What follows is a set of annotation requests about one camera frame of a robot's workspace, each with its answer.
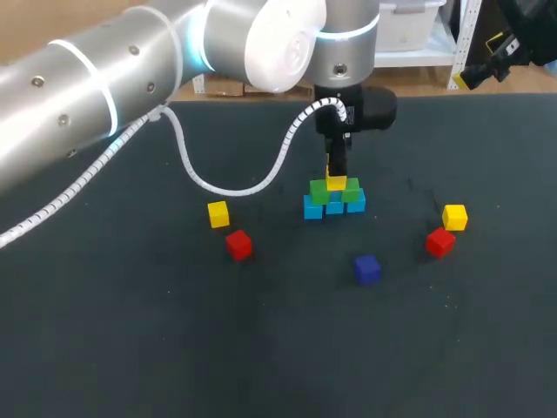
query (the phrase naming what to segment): yellow cube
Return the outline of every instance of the yellow cube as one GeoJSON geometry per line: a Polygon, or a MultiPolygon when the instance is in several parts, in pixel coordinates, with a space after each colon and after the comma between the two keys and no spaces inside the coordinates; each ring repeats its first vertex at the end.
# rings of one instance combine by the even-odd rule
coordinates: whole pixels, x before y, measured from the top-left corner
{"type": "Polygon", "coordinates": [[[468,215],[464,205],[447,205],[443,211],[443,224],[447,231],[464,231],[468,215]]]}
{"type": "Polygon", "coordinates": [[[230,225],[228,217],[228,208],[226,202],[215,202],[207,205],[209,209],[209,219],[211,220],[211,228],[221,228],[230,225]]]}
{"type": "Polygon", "coordinates": [[[327,191],[328,192],[342,192],[346,189],[346,181],[348,180],[348,176],[327,176],[325,177],[327,180],[327,191]]]}

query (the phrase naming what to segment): storage bin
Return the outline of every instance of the storage bin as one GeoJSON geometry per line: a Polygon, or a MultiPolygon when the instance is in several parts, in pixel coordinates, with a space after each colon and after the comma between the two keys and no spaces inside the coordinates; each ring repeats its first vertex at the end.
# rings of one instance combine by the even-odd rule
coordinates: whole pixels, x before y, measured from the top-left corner
{"type": "Polygon", "coordinates": [[[380,7],[377,52],[423,50],[446,0],[392,0],[380,7]]]}

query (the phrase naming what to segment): cardboard box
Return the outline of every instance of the cardboard box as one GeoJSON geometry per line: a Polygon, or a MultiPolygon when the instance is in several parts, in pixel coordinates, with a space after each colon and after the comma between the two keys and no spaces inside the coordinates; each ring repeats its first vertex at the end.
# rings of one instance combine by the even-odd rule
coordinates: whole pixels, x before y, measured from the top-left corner
{"type": "Polygon", "coordinates": [[[281,96],[292,97],[292,96],[294,96],[294,97],[300,97],[300,98],[313,98],[313,85],[307,83],[304,80],[302,80],[300,83],[298,83],[298,85],[294,86],[291,90],[289,90],[285,93],[272,94],[272,93],[268,93],[266,91],[261,91],[259,89],[256,89],[252,85],[246,84],[245,87],[244,87],[244,92],[245,92],[246,96],[267,95],[267,96],[276,96],[276,97],[281,97],[281,96]]]}
{"type": "Polygon", "coordinates": [[[244,83],[216,74],[205,75],[205,94],[212,97],[244,96],[244,83]]]}

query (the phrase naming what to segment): cube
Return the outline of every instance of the cube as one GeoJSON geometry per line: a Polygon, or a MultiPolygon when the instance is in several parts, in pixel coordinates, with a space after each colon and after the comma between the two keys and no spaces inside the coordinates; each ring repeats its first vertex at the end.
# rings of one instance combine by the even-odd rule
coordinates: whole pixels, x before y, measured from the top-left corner
{"type": "Polygon", "coordinates": [[[346,181],[346,189],[342,192],[342,201],[344,203],[354,203],[359,201],[358,179],[348,179],[348,181],[346,181]]]}
{"type": "Polygon", "coordinates": [[[223,226],[230,225],[230,218],[228,216],[228,208],[226,202],[215,202],[207,205],[209,209],[209,220],[211,221],[211,228],[222,228],[223,226]]]}
{"type": "Polygon", "coordinates": [[[226,237],[226,247],[236,261],[241,261],[252,255],[252,240],[242,230],[226,237]]]}
{"type": "Polygon", "coordinates": [[[346,204],[346,213],[363,213],[366,211],[366,194],[364,189],[359,189],[359,198],[357,202],[346,204]]]}
{"type": "Polygon", "coordinates": [[[427,237],[426,250],[440,259],[453,250],[455,241],[454,235],[445,228],[439,228],[427,237]]]}
{"type": "Polygon", "coordinates": [[[330,193],[327,191],[327,182],[325,180],[310,181],[310,195],[314,205],[326,205],[329,203],[330,193]]]}
{"type": "Polygon", "coordinates": [[[443,225],[447,231],[464,231],[468,214],[464,205],[447,205],[443,211],[443,225]]]}
{"type": "Polygon", "coordinates": [[[360,285],[371,285],[379,281],[381,276],[381,266],[375,257],[365,255],[358,257],[354,262],[354,272],[360,285]]]}
{"type": "Polygon", "coordinates": [[[342,215],[345,212],[345,204],[342,203],[342,192],[331,192],[329,203],[325,207],[327,215],[342,215]]]}
{"type": "Polygon", "coordinates": [[[304,196],[304,219],[323,219],[323,205],[314,205],[309,195],[304,196]]]}
{"type": "Polygon", "coordinates": [[[347,176],[329,176],[328,171],[325,177],[327,183],[327,190],[329,192],[342,192],[346,189],[347,176]]]}

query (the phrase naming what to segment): light blue cube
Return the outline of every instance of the light blue cube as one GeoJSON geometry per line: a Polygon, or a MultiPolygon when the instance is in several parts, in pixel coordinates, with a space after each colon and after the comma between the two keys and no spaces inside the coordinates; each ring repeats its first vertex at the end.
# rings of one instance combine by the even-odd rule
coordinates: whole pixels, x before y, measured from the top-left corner
{"type": "Polygon", "coordinates": [[[366,195],[364,189],[359,189],[359,200],[346,204],[346,213],[363,213],[366,211],[366,195]]]}
{"type": "Polygon", "coordinates": [[[304,196],[304,219],[323,219],[323,205],[314,205],[309,195],[304,196]]]}
{"type": "Polygon", "coordinates": [[[327,215],[342,215],[345,212],[345,204],[342,203],[342,192],[331,192],[329,203],[325,207],[327,215]]]}

